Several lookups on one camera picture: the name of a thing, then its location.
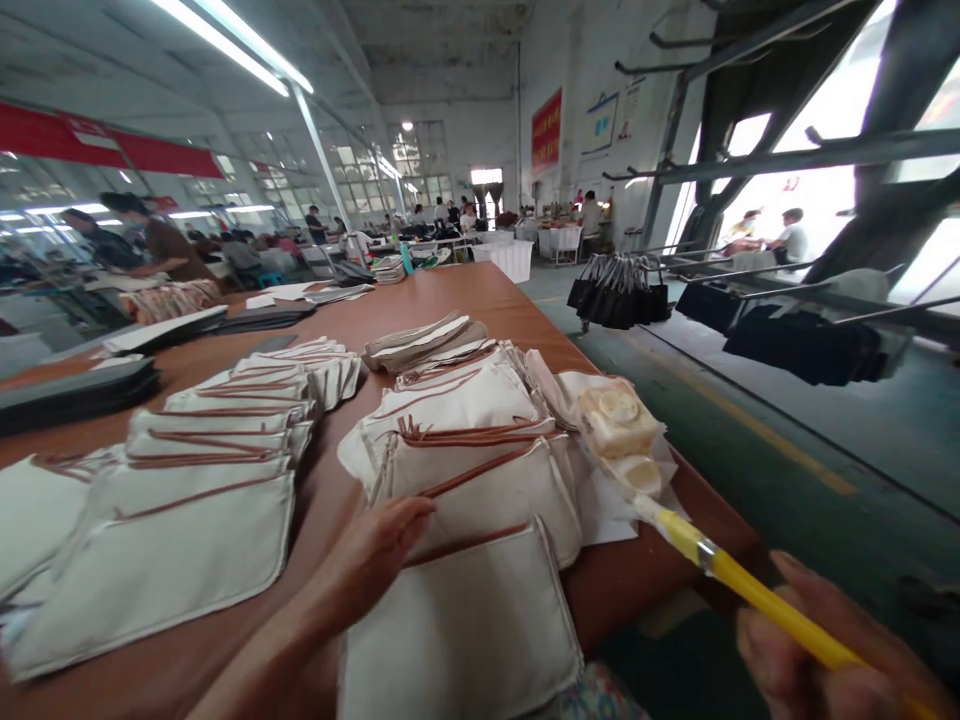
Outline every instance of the plastic stool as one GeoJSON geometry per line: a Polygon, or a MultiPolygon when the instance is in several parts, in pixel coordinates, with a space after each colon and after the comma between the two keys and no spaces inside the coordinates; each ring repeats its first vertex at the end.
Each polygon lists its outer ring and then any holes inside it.
{"type": "Polygon", "coordinates": [[[261,289],[272,287],[273,285],[285,285],[286,282],[287,280],[283,277],[283,273],[263,273],[257,278],[257,285],[259,285],[261,289]]]}

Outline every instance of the paper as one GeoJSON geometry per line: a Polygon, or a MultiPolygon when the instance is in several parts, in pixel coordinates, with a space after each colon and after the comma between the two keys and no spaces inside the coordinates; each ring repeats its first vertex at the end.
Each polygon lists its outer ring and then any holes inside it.
{"type": "Polygon", "coordinates": [[[246,307],[247,310],[253,310],[254,308],[270,307],[276,304],[277,301],[273,295],[257,295],[256,297],[247,298],[246,307]]]}

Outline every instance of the woman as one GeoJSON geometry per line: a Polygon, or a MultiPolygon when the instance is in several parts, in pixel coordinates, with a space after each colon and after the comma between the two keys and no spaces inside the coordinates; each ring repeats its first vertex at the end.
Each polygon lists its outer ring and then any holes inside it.
{"type": "Polygon", "coordinates": [[[217,281],[183,233],[151,217],[143,201],[133,193],[102,193],[100,203],[127,225],[143,228],[146,234],[147,249],[156,262],[130,270],[131,276],[147,277],[165,272],[176,282],[217,281]]]}
{"type": "Polygon", "coordinates": [[[460,217],[460,231],[466,235],[477,227],[477,216],[473,214],[473,205],[467,205],[460,217]]]}
{"type": "MultiPolygon", "coordinates": [[[[387,592],[435,510],[429,498],[408,497],[359,515],[303,588],[234,656],[189,720],[274,717],[318,648],[387,592]]],[[[943,720],[957,717],[956,702],[902,640],[789,555],[774,552],[771,558],[787,583],[778,593],[870,666],[828,672],[757,610],[740,610],[737,649],[774,717],[905,719],[903,695],[943,720]]],[[[559,701],[562,720],[646,717],[597,663],[559,701]]]]}

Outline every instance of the poster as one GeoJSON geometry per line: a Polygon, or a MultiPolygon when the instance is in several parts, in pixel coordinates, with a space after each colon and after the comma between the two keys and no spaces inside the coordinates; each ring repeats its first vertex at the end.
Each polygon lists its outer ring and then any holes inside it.
{"type": "Polygon", "coordinates": [[[533,142],[531,163],[534,177],[560,162],[560,105],[563,89],[557,92],[533,114],[533,142]]]}
{"type": "Polygon", "coordinates": [[[640,83],[643,78],[634,80],[627,85],[623,91],[623,102],[620,104],[620,112],[617,114],[617,142],[623,142],[633,137],[637,125],[637,111],[640,108],[640,83]]]}
{"type": "Polygon", "coordinates": [[[587,124],[584,129],[583,155],[606,150],[613,144],[613,125],[617,116],[617,99],[620,93],[607,97],[587,110],[587,124]]]}

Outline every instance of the red banner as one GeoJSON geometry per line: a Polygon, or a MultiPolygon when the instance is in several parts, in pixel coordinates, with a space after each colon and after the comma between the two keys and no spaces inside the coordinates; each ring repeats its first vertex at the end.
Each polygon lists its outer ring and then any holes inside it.
{"type": "Polygon", "coordinates": [[[560,103],[563,89],[533,114],[534,177],[560,162],[560,103]]]}
{"type": "Polygon", "coordinates": [[[137,170],[223,178],[223,173],[209,150],[174,145],[120,131],[114,131],[113,136],[137,170]]]}
{"type": "Polygon", "coordinates": [[[116,148],[82,142],[67,118],[0,103],[0,151],[127,168],[116,148]]]}

